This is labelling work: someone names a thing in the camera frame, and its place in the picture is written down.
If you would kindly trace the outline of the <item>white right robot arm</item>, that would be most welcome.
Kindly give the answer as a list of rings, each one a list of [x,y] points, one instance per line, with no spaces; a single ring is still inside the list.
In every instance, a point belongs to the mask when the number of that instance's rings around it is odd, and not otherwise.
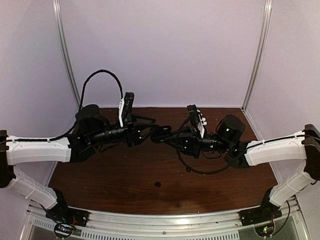
[[[190,116],[172,132],[165,127],[165,136],[160,142],[176,149],[177,154],[198,158],[201,152],[224,154],[228,167],[248,168],[264,163],[284,160],[304,162],[286,181],[268,190],[256,210],[259,220],[268,220],[290,197],[310,184],[320,180],[320,133],[312,124],[292,135],[261,141],[241,141],[245,124],[235,115],[226,115],[217,125],[214,133],[206,131],[206,120]]]

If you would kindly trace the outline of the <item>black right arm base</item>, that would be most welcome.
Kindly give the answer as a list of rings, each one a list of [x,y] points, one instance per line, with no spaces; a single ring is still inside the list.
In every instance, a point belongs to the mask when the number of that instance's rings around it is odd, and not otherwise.
[[[242,226],[249,226],[263,222],[268,222],[274,218],[279,218],[282,216],[280,207],[270,202],[270,193],[271,189],[269,189],[264,194],[260,206],[241,210],[239,212],[239,217]]]

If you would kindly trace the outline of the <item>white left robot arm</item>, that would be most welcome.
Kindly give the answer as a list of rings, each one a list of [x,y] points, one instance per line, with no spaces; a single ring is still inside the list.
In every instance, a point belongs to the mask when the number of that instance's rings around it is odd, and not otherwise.
[[[63,194],[25,175],[17,164],[84,162],[101,151],[104,145],[121,142],[128,147],[140,145],[159,127],[154,118],[133,114],[130,108],[116,123],[111,124],[96,104],[82,108],[75,119],[74,131],[63,137],[19,138],[9,136],[6,130],[0,132],[1,188],[12,189],[26,199],[39,203],[46,210],[51,210],[61,222],[72,218],[72,211]]]

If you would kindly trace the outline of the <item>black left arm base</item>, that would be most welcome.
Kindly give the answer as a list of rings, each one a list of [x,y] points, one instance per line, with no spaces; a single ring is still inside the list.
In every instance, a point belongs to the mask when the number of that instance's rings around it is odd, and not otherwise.
[[[89,212],[69,207],[63,193],[56,188],[53,191],[56,194],[57,203],[51,209],[45,210],[46,217],[60,223],[86,227]]]

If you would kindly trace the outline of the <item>black oval charging case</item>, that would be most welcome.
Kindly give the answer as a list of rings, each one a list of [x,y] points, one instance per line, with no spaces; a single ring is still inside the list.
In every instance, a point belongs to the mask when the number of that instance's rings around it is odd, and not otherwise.
[[[172,127],[169,125],[159,126],[154,130],[153,134],[150,135],[150,140],[155,144],[164,142],[167,138],[172,135]]]

